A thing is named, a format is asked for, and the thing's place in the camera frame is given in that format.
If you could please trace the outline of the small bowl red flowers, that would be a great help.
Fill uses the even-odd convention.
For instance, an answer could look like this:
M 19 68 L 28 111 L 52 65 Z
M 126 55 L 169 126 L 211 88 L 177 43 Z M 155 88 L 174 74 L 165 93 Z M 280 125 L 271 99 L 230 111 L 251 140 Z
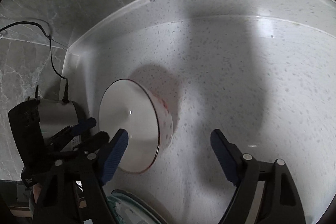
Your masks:
M 98 126 L 110 137 L 123 128 L 128 146 L 119 167 L 127 173 L 148 170 L 169 145 L 174 125 L 166 102 L 130 79 L 119 79 L 105 91 L 98 112 Z

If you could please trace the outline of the teal floral plate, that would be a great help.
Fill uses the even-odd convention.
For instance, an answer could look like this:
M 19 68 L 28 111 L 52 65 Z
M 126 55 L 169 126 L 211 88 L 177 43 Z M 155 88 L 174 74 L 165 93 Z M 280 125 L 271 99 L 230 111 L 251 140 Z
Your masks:
M 107 197 L 117 223 L 167 223 L 153 208 L 135 195 L 116 189 Z

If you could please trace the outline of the stainless steel cooker pot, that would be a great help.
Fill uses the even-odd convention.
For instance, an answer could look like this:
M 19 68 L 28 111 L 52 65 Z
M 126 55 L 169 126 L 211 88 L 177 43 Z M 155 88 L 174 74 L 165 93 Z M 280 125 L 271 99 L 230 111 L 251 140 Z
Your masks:
M 34 98 L 27 98 L 24 102 L 27 112 L 26 139 L 30 144 L 36 145 L 41 140 L 50 143 L 57 132 L 86 119 L 81 107 L 69 99 L 68 85 L 59 101 L 41 98 L 37 94 L 38 89 L 35 92 Z

